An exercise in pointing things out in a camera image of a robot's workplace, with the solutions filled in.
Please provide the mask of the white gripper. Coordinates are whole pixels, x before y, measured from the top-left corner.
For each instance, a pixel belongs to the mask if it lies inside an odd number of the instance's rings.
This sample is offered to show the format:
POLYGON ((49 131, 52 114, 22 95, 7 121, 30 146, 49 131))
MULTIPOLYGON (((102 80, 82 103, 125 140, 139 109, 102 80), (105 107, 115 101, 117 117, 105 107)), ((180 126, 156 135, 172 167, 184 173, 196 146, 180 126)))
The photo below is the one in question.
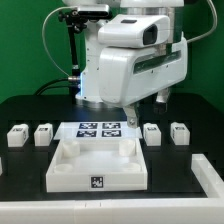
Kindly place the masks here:
POLYGON ((164 88, 181 82, 186 74, 187 42, 184 37, 171 46, 168 54, 161 56, 156 46, 142 49, 106 47, 99 59, 99 95, 107 104, 126 106, 127 125, 137 128, 138 106, 132 103, 159 91, 154 112, 164 114, 170 97, 170 90, 164 88))

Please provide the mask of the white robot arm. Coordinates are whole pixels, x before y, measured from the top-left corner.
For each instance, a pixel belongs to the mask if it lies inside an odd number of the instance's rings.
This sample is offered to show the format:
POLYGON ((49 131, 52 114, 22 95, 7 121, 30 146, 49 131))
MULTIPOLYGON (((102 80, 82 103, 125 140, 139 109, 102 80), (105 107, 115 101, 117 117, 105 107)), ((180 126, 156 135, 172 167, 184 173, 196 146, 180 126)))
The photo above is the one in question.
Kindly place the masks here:
POLYGON ((155 94, 166 104, 169 88, 186 77, 184 0, 62 1, 76 28, 86 26, 80 98, 123 109, 136 128, 139 101, 155 94))

